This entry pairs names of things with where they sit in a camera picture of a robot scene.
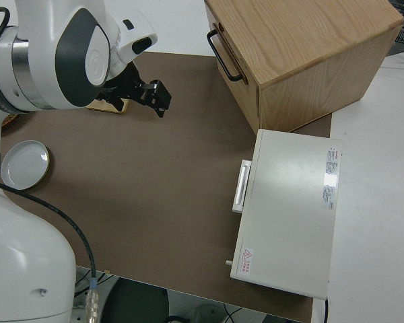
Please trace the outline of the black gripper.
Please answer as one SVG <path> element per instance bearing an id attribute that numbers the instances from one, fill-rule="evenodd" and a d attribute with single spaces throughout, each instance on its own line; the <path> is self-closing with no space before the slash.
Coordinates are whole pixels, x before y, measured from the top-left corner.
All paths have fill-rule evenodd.
<path id="1" fill-rule="evenodd" d="M 104 89 L 96 99 L 108 103 L 143 99 L 144 105 L 154 109 L 156 114 L 163 118 L 165 111 L 169 109 L 172 96 L 159 79 L 144 84 L 136 65 L 130 62 L 119 75 L 104 84 Z"/>

